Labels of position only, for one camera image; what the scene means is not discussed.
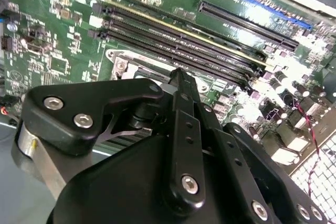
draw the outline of red wire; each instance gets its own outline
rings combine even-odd
[[[6,111],[5,107],[2,107],[0,111],[2,115],[8,115],[8,112]]]
[[[298,108],[299,112],[304,116],[304,118],[306,119],[306,122],[308,124],[308,127],[310,128],[310,134],[312,136],[312,139],[313,139],[313,142],[314,142],[314,145],[315,145],[315,148],[316,148],[316,153],[317,153],[317,156],[318,158],[316,159],[312,169],[310,170],[309,172],[309,176],[308,176],[308,195],[309,197],[311,197],[311,176],[314,174],[315,172],[315,168],[317,167],[318,163],[321,161],[321,157],[320,157],[320,148],[319,148],[319,145],[316,141],[316,136],[315,136],[315,132],[313,130],[313,127],[310,123],[310,120],[309,120],[309,117],[307,116],[307,114],[304,112],[303,108],[301,107],[300,104],[297,104],[296,107]]]

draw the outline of screw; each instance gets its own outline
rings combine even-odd
[[[124,62],[122,62],[122,61],[117,62],[117,69],[119,71],[123,71],[123,70],[125,70],[125,68],[126,68],[126,66],[125,66]]]
[[[149,88],[150,88],[151,90],[153,90],[154,92],[158,92],[158,91],[159,91],[159,89],[157,88],[157,86],[154,85],[154,84],[150,85]]]
[[[186,101],[189,100],[188,96],[185,93],[182,93],[181,96],[184,100],[186,100]]]
[[[300,204],[297,204],[297,208],[300,212],[300,214],[306,219],[306,220],[310,220],[310,216],[309,213],[307,212],[307,210],[301,206]]]
[[[257,214],[257,216],[261,220],[266,221],[268,219],[267,211],[262,204],[260,204],[256,200],[253,200],[252,201],[252,207],[253,207],[253,211]]]
[[[311,211],[318,220],[323,220],[322,214],[313,206],[310,206]]]
[[[190,194],[196,194],[198,191],[196,180],[188,175],[182,177],[182,186]]]
[[[78,114],[73,119],[75,125],[77,125],[80,128],[88,129],[93,125],[93,120],[89,115],[85,114]]]
[[[233,129],[234,129],[236,132],[240,133],[240,128],[239,128],[238,126],[233,126]]]
[[[205,108],[205,110],[207,112],[211,112],[212,111],[212,109],[208,105],[204,105],[204,108]]]
[[[44,99],[43,104],[50,110],[60,110],[64,106],[62,100],[57,97],[47,97]]]

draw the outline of motherboard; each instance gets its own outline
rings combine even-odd
[[[335,101],[336,20],[293,0],[2,2],[6,110],[16,116],[36,86],[162,84],[183,68],[222,124],[265,148],[276,141],[268,153],[290,164],[311,142],[296,105],[314,126]]]

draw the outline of blue pcie slot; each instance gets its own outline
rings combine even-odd
[[[279,12],[277,10],[274,10],[273,8],[269,7],[269,6],[266,6],[266,5],[263,5],[262,3],[256,1],[256,0],[243,0],[243,1],[246,1],[246,2],[249,2],[253,5],[257,5],[257,6],[260,6],[261,8],[279,16],[280,18],[284,19],[284,20],[287,20],[287,21],[290,21],[292,22],[293,24],[296,24],[300,27],[303,27],[304,29],[307,29],[307,30],[311,30],[312,29],[312,26],[307,24],[306,22],[303,22],[303,21],[300,21],[296,18],[290,18],[290,17],[287,17],[286,15],[284,15],[282,12]]]

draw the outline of metal mesh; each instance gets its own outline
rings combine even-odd
[[[336,223],[336,135],[320,148],[321,161],[311,176],[311,198],[329,220]],[[313,154],[293,175],[294,182],[308,192],[308,176],[317,160]]]

